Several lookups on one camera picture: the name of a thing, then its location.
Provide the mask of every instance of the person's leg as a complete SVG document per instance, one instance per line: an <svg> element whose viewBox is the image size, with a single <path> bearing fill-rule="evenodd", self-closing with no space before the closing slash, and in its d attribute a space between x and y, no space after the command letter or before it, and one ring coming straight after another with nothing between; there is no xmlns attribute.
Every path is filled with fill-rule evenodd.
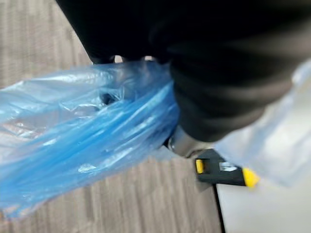
<svg viewBox="0 0 311 233"><path fill-rule="evenodd" d="M91 61L112 62L115 55L137 60L149 55L148 37L122 0L56 0Z"/></svg>

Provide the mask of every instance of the white surface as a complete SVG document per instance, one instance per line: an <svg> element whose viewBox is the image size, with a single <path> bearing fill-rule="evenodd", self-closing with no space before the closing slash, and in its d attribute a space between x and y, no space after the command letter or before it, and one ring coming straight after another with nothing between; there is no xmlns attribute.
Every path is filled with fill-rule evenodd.
<svg viewBox="0 0 311 233"><path fill-rule="evenodd" d="M226 233L311 232L311 175L294 187L217 185Z"/></svg>

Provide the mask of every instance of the translucent plastic bag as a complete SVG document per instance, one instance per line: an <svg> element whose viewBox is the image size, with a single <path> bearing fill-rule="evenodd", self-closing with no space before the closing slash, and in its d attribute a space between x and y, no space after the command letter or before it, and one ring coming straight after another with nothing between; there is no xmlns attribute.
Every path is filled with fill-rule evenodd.
<svg viewBox="0 0 311 233"><path fill-rule="evenodd" d="M144 160L178 118L166 66L80 68L0 91L0 209L42 202Z"/></svg>
<svg viewBox="0 0 311 233"><path fill-rule="evenodd" d="M263 118L215 149L262 177L293 183L311 165L310 76L311 62ZM0 91L0 209L25 216L144 160L176 126L172 86L167 65L136 62L63 71Z"/></svg>
<svg viewBox="0 0 311 233"><path fill-rule="evenodd" d="M295 72L293 83L260 120L215 145L228 161L283 185L311 167L311 60Z"/></svg>

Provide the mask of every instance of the gray carpet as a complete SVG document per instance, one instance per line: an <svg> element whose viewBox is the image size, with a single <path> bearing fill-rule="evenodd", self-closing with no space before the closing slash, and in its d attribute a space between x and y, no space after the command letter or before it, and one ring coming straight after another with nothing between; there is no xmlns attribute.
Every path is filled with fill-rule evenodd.
<svg viewBox="0 0 311 233"><path fill-rule="evenodd" d="M0 86L90 64L52 0L0 0ZM212 188L191 161L149 160L52 200L0 233L219 233Z"/></svg>

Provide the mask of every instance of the blue plastic bag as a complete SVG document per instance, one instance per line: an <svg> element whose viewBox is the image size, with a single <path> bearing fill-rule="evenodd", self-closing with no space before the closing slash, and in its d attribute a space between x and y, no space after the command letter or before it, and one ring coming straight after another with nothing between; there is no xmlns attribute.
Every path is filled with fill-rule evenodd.
<svg viewBox="0 0 311 233"><path fill-rule="evenodd" d="M266 114L215 143L227 161L289 185L311 165L311 61ZM7 217L143 161L178 119L167 65L62 71L0 91L0 209Z"/></svg>
<svg viewBox="0 0 311 233"><path fill-rule="evenodd" d="M167 66L99 65L0 91L0 209L7 217L144 160L176 126Z"/></svg>

